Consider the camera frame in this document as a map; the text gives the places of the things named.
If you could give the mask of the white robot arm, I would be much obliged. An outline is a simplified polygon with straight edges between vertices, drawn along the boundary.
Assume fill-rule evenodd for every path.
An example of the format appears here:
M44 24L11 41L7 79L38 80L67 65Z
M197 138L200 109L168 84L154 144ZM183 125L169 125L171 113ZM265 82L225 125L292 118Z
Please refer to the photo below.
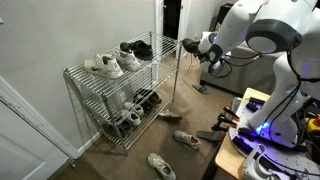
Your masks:
M213 72L242 43L258 54L280 55L273 64L275 88L248 123L260 137L292 148L299 137L291 116L302 107L302 95L320 99L319 0L238 0L218 32L201 38L201 69Z

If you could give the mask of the round robot base plate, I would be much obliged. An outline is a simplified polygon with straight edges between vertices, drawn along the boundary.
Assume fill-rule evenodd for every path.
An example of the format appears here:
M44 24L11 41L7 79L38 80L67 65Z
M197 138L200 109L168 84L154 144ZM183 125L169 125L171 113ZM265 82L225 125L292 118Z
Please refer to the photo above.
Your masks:
M248 102L248 99L242 100L238 97L233 100L231 109L236 111L240 121L236 128L229 129L231 143L244 156L244 160L258 144L262 144L266 151L259 163L264 170L280 172L280 180L320 180L320 166L309 159L306 152L277 146L251 131L247 119L253 112L246 108Z

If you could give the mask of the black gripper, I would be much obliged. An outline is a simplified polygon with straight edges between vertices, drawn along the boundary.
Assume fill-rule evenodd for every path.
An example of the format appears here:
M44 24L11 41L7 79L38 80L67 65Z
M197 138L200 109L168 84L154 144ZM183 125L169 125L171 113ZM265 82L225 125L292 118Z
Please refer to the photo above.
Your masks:
M198 45L198 58L201 67L210 67L217 62L217 54L212 49L211 43L200 43Z

